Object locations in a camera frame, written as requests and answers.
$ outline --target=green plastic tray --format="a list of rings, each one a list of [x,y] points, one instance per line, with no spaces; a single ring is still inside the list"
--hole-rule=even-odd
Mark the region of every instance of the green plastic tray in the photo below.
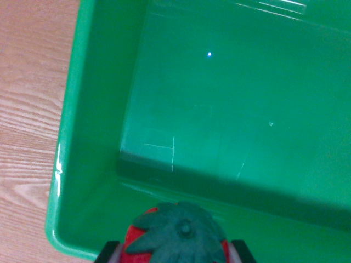
[[[81,1],[46,233],[94,260],[159,201],[259,263],[350,262],[348,1]]]

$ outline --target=black plastic part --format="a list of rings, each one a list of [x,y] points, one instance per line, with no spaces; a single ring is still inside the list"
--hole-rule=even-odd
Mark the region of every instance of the black plastic part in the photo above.
[[[257,263],[244,240],[231,241],[242,263]]]
[[[119,245],[119,241],[108,241],[104,248],[102,249],[101,253],[94,261],[94,263],[107,263],[111,258],[112,254],[115,252],[117,246]]]

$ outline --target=wooden table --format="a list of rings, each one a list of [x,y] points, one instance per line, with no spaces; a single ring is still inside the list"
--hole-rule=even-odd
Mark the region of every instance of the wooden table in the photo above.
[[[0,0],[0,262],[84,262],[44,233],[78,0]]]

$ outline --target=red strawberry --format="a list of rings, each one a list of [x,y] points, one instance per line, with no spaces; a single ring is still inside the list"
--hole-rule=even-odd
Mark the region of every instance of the red strawberry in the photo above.
[[[120,263],[229,263],[228,241],[211,215],[189,202],[161,203],[134,220]]]

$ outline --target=scratch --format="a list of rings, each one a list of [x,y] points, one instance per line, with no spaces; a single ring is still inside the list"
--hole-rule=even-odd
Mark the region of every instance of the scratch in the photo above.
[[[247,160],[248,154],[251,152],[251,147],[250,147],[250,149],[248,149],[248,151],[247,151],[246,157],[245,157],[245,159],[244,159],[244,161],[243,161],[243,163],[242,163],[242,166],[241,166],[241,168],[240,168],[240,170],[239,170],[239,172],[238,172],[238,174],[237,174],[237,176],[236,176],[236,178],[235,178],[236,180],[239,179],[240,173],[241,173],[241,171],[242,171],[242,168],[243,168],[244,165],[245,165],[245,162],[246,162],[246,160]]]
[[[151,12],[150,14],[157,15],[157,16],[160,16],[162,18],[172,18],[170,15],[162,15],[162,14],[159,14],[159,13],[156,13],[156,12]]]
[[[261,9],[261,8],[250,7],[249,5],[245,5],[245,4],[239,4],[239,3],[235,3],[235,4],[240,5],[240,6],[242,6],[242,7],[248,7],[248,8],[250,8],[250,9],[256,9],[256,10],[263,11],[263,12],[266,12],[266,13],[270,13],[270,14],[274,14],[274,15],[279,15],[279,16],[283,16],[283,17],[285,17],[285,18],[290,18],[290,19],[294,19],[294,20],[300,21],[300,19],[298,19],[298,18],[293,18],[292,16],[278,14],[278,13],[271,12],[271,11],[268,11],[268,10],[264,10],[264,9]]]
[[[172,149],[171,147],[161,146],[161,145],[154,145],[154,144],[144,144],[144,145],[153,146],[153,147],[157,147],[157,148]]]
[[[173,147],[172,147],[172,172],[174,173],[174,137],[173,137]]]

